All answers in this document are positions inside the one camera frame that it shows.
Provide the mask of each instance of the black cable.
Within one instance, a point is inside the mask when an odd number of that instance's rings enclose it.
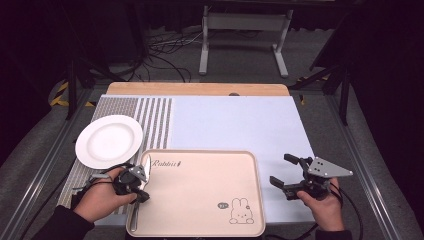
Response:
[[[341,196],[340,191],[339,191],[339,194],[337,194],[336,192],[334,192],[333,190],[331,190],[331,194],[333,194],[333,196],[335,196],[339,200],[339,202],[340,202],[340,208],[343,208],[343,197]]]
[[[113,169],[115,169],[115,168],[119,168],[119,167],[127,167],[127,168],[131,168],[131,167],[134,167],[134,165],[133,165],[133,164],[131,164],[131,163],[127,163],[127,162],[125,162],[125,163],[120,163],[120,164],[114,165],[114,166],[112,166],[112,167],[110,167],[110,168],[108,168],[108,169],[105,169],[105,170],[101,171],[101,172],[100,172],[100,174],[105,174],[105,173],[107,173],[107,172],[109,172],[109,171],[112,171]]]
[[[362,240],[362,238],[364,237],[364,225],[362,222],[362,218],[361,215],[359,214],[359,210],[356,207],[356,205],[353,203],[353,200],[346,194],[346,192],[339,188],[339,191],[345,195],[345,197],[347,198],[347,200],[349,200],[350,204],[352,204],[353,209],[355,210],[356,216],[358,216],[358,221],[359,221],[359,240]]]
[[[157,59],[160,59],[160,60],[162,60],[162,61],[164,61],[164,62],[166,62],[166,63],[168,63],[169,65],[171,65],[173,68],[171,68],[171,69],[175,69],[177,72],[178,72],[178,74],[180,75],[180,77],[181,77],[181,79],[183,80],[183,82],[186,82],[186,80],[185,80],[185,78],[184,78],[184,76],[183,76],[183,74],[180,72],[180,68],[177,68],[174,64],[172,64],[171,62],[169,62],[168,60],[166,60],[166,59],[163,59],[163,58],[161,58],[161,57],[158,57],[158,56],[155,56],[155,55],[150,55],[151,57],[154,57],[154,58],[157,58]],[[149,66],[149,67],[153,67],[153,68],[158,68],[158,69],[169,69],[169,68],[159,68],[159,67],[154,67],[154,66],[151,66],[151,65],[149,65],[149,64],[147,64],[147,63],[145,63],[147,66]]]
[[[149,71],[149,69],[146,67],[146,65],[144,65],[143,64],[143,67],[146,69],[146,72],[147,72],[147,77],[149,78],[149,82],[150,82],[150,71]]]
[[[173,37],[176,36],[178,34],[176,34],[175,32],[170,32],[170,33],[162,33],[162,34],[158,34],[158,35],[154,35],[154,36],[146,36],[146,38],[159,38],[160,40],[156,40],[156,43],[158,42],[168,42],[168,41],[172,41]]]
[[[190,33],[187,33],[186,35],[185,35],[185,37],[187,38],[187,37],[190,37],[190,36],[192,36],[192,35],[195,35],[195,34],[199,34],[199,33],[201,33],[202,31],[195,31],[195,32],[190,32]],[[156,41],[154,41],[153,43],[149,43],[149,44],[160,44],[160,43],[166,43],[166,42],[172,42],[172,41],[181,41],[181,40],[184,40],[183,38],[184,38],[184,33],[181,33],[180,34],[181,36],[179,36],[179,37],[177,37],[177,38],[172,38],[172,36],[171,37],[169,37],[169,38],[167,38],[167,39],[161,39],[160,41],[159,40],[156,40]]]
[[[143,78],[141,77],[141,74],[136,74],[138,80],[141,80],[142,82],[144,82]]]
[[[164,69],[164,70],[169,70],[169,69],[174,69],[174,70],[184,70],[185,72],[187,72],[187,74],[189,75],[189,79],[188,82],[191,82],[191,73],[187,68],[178,68],[178,67],[172,67],[172,68],[166,68],[166,67],[156,67],[156,66],[152,66],[148,63],[144,63],[145,65],[151,67],[151,68],[155,68],[155,69]]]
[[[112,184],[113,182],[96,182],[96,183],[93,183],[93,184],[91,184],[88,188],[87,188],[87,191],[90,189],[90,188],[92,188],[93,186],[95,186],[95,185],[97,185],[97,184],[100,184],[100,183],[110,183],[110,184]]]
[[[122,70],[120,72],[111,72],[111,73],[116,75],[116,76],[124,76],[124,75],[131,73],[131,72],[135,72],[135,70],[137,70],[137,68],[139,68],[141,66],[141,63],[142,63],[142,61],[137,61],[134,64],[134,66],[132,66],[128,69]],[[93,75],[93,77],[96,78],[96,79],[106,79],[107,78],[103,74],[91,73],[91,75]]]
[[[210,33],[212,33],[212,34],[208,34],[208,39],[212,39],[212,38],[214,38],[216,35],[218,35],[218,33],[223,33],[223,32],[225,32],[225,30],[214,30],[214,29],[212,29],[211,31],[209,31]]]
[[[135,74],[135,69],[133,70],[133,72],[132,72],[132,74],[131,74],[130,78],[128,78],[127,82],[129,82],[129,81],[130,81],[130,80],[134,77],[134,74]]]
[[[244,37],[244,38],[255,38],[255,37],[259,36],[260,32],[261,31],[234,31],[234,34],[239,35],[239,36]]]
[[[46,200],[44,200],[44,202],[43,202],[43,204],[41,204],[40,208],[38,208],[37,212],[34,214],[34,216],[32,217],[32,219],[29,221],[28,225],[26,226],[25,230],[22,232],[22,235],[21,235],[20,240],[24,239],[25,235],[27,234],[28,230],[30,229],[30,227],[32,226],[32,224],[34,223],[35,219],[38,217],[38,215],[40,214],[40,212],[47,205],[47,203],[49,202],[49,200],[51,199],[51,197],[53,196],[53,194],[57,191],[57,189],[68,178],[69,173],[71,172],[73,166],[74,166],[74,162],[72,162],[71,166],[66,171],[66,174],[63,176],[63,178],[60,180],[60,182],[56,185],[56,187],[53,189],[53,191],[49,194],[49,196],[46,198]]]
[[[152,54],[154,55],[159,55],[162,53],[172,54],[180,50],[182,47],[191,44],[200,35],[200,33],[201,31],[191,32],[186,35],[184,35],[184,33],[181,33],[181,36],[179,38],[171,39],[170,37],[162,41],[153,41],[148,44],[149,49],[152,51]],[[192,40],[187,39],[188,37],[193,36],[195,34],[197,34],[197,36],[193,38]]]
[[[341,204],[341,206],[343,208],[344,201],[343,201],[343,195],[340,192],[340,189],[336,185],[334,185],[332,182],[330,182],[330,184],[331,184],[331,186],[333,186],[337,190],[337,192],[338,192],[337,195],[335,195],[333,191],[331,191],[331,192],[333,193],[334,196],[337,197],[337,199],[339,199],[339,202],[340,202],[340,204]]]

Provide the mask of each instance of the beige tray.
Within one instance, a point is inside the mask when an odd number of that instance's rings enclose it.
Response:
[[[255,157],[246,151],[148,150],[152,168],[135,237],[250,237],[265,229]]]

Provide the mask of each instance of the wooden table edge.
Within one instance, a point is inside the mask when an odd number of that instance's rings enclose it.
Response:
[[[114,82],[109,95],[290,96],[283,84]]]

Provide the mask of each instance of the human hand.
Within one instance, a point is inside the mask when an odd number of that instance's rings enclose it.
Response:
[[[339,188],[337,178],[330,179],[330,182]],[[330,188],[334,192],[338,193],[337,189],[333,186]],[[320,201],[311,197],[305,191],[297,192],[297,196],[311,209],[316,223],[322,230],[331,232],[345,230],[341,205],[337,197],[333,194],[328,194],[326,198]]]
[[[99,179],[98,182],[113,182],[123,168],[115,168],[106,174],[111,179]],[[89,222],[95,222],[111,214],[118,207],[128,204],[137,198],[137,194],[116,195],[111,183],[93,185],[83,196],[74,212]]]

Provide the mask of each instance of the wire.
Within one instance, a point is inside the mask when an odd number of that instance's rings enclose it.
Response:
[[[109,171],[112,171],[113,169],[115,169],[115,168],[119,168],[119,167],[127,167],[127,168],[131,168],[131,167],[134,167],[134,165],[133,165],[133,164],[131,164],[131,163],[127,163],[127,162],[125,162],[125,163],[120,163],[120,164],[114,165],[114,166],[112,166],[112,167],[110,167],[110,168],[108,168],[108,169],[105,169],[105,170],[101,171],[101,172],[100,172],[100,174],[105,174],[105,173],[107,173],[107,172],[109,172]]]
[[[174,36],[178,36],[178,35],[181,35],[181,34],[177,34],[175,32],[170,32],[170,33],[161,33],[161,34],[154,35],[154,36],[146,36],[146,38],[161,39],[160,41],[170,41],[171,39],[174,38]]]
[[[141,66],[142,61],[137,61],[134,66],[125,69],[123,71],[120,72],[112,72],[112,74],[117,75],[117,76],[124,76],[127,75],[131,72],[135,72],[135,70],[137,70],[140,66]],[[97,79],[106,79],[107,77],[105,77],[103,74],[98,74],[98,73],[91,73],[91,75],[93,75],[95,78]]]
[[[192,39],[187,39],[188,37],[197,34]],[[152,50],[153,54],[159,55],[161,53],[164,54],[172,54],[176,51],[180,50],[182,47],[187,46],[193,42],[202,43],[200,41],[195,41],[197,38],[201,36],[202,32],[192,32],[188,35],[184,36],[181,34],[181,37],[177,39],[166,39],[164,41],[157,41],[149,43],[149,49]]]
[[[157,69],[175,69],[175,70],[178,72],[178,74],[180,75],[180,77],[181,77],[181,79],[183,80],[183,82],[186,82],[186,79],[184,78],[184,76],[183,76],[183,74],[181,73],[180,69],[181,69],[181,70],[185,70],[185,71],[187,71],[187,72],[188,72],[188,74],[189,74],[189,76],[190,76],[190,78],[189,78],[189,81],[188,81],[188,82],[190,82],[190,81],[191,81],[191,73],[190,73],[190,71],[189,71],[188,69],[185,69],[185,68],[177,68],[174,64],[172,64],[172,63],[171,63],[171,62],[169,62],[168,60],[163,59],[163,58],[161,58],[161,57],[158,57],[158,56],[155,56],[155,55],[150,55],[150,56],[151,56],[151,57],[154,57],[154,58],[157,58],[157,59],[160,59],[160,60],[162,60],[162,61],[164,61],[164,62],[168,63],[169,65],[171,65],[171,66],[172,66],[172,68],[155,67],[155,66],[151,66],[151,65],[149,65],[149,64],[147,64],[147,63],[144,63],[144,64],[146,64],[147,66],[152,67],[152,68],[157,68]]]
[[[133,72],[132,72],[132,74],[131,74],[130,78],[128,78],[127,82],[129,82],[129,81],[130,81],[130,80],[134,77],[134,74],[135,74],[135,69],[133,70]]]
[[[347,193],[343,189],[339,188],[339,191],[343,195],[345,195],[345,197],[347,198],[347,200],[349,200],[350,204],[352,204],[352,207],[355,210],[356,216],[358,217],[358,221],[359,221],[359,240],[362,240],[362,238],[364,237],[364,225],[362,222],[361,215],[359,214],[359,210],[356,207],[356,205],[353,203],[352,199],[347,195]]]
[[[261,31],[234,31],[234,34],[244,37],[244,38],[255,38],[259,35]]]
[[[40,208],[38,208],[37,212],[34,214],[32,219],[29,221],[28,225],[26,226],[25,230],[23,231],[21,235],[21,240],[24,239],[25,235],[27,234],[28,230],[31,228],[32,224],[34,223],[35,219],[38,217],[40,212],[43,210],[43,208],[47,205],[49,200],[52,198],[53,194],[57,191],[57,189],[62,185],[62,183],[68,178],[69,173],[72,170],[72,167],[74,166],[74,162],[72,162],[69,169],[66,171],[66,174],[63,176],[63,178],[60,180],[60,182],[56,185],[56,187],[53,189],[53,191],[49,194],[49,196],[44,200],[44,202],[41,204]]]
[[[352,204],[352,207],[355,210],[356,216],[358,217],[358,221],[359,221],[359,240],[362,240],[363,235],[364,235],[364,226],[363,226],[362,218],[361,218],[361,215],[359,214],[358,208],[356,207],[353,200],[347,195],[347,193],[343,189],[336,187],[336,185],[334,185],[333,183],[330,183],[330,184],[338,192],[338,193],[336,193],[333,190],[331,190],[331,193],[339,200],[340,205],[341,205],[340,207],[343,207],[343,195],[349,200],[350,204]],[[276,239],[280,239],[280,240],[303,240],[303,239],[307,238],[308,236],[310,236],[311,232],[313,230],[315,230],[317,227],[318,227],[318,224],[313,225],[308,231],[306,231],[300,237],[295,238],[295,239],[287,239],[287,238],[283,238],[283,237],[275,235],[275,234],[267,234],[267,235],[265,235],[265,239],[276,238]]]
[[[198,33],[199,31],[194,31],[194,32],[187,32],[187,34],[188,34],[188,36],[190,36],[190,35],[192,35],[192,34],[196,34],[196,33]],[[176,34],[176,33],[174,33],[174,32],[172,32],[172,33],[161,33],[161,34],[158,34],[158,35],[153,35],[153,36],[146,36],[146,38],[159,38],[159,37],[161,37],[162,38],[162,36],[166,36],[166,35],[171,35],[169,38],[167,38],[165,41],[169,41],[169,40],[171,40],[172,39],[172,37],[174,37],[174,36],[176,36],[176,35],[182,35],[183,33],[180,33],[180,34]]]
[[[145,63],[143,63],[143,67],[146,69],[146,72],[147,72],[147,77],[148,77],[147,81],[150,82],[150,71],[146,67]],[[138,79],[140,79],[142,82],[144,82],[143,78],[141,77],[141,74],[136,74],[136,76],[138,77]]]
[[[90,188],[92,188],[93,186],[95,186],[95,185],[97,185],[97,184],[100,184],[100,183],[110,183],[110,184],[112,184],[113,182],[96,182],[96,183],[93,183],[93,184],[91,184],[91,185],[87,188],[87,191],[88,191]]]

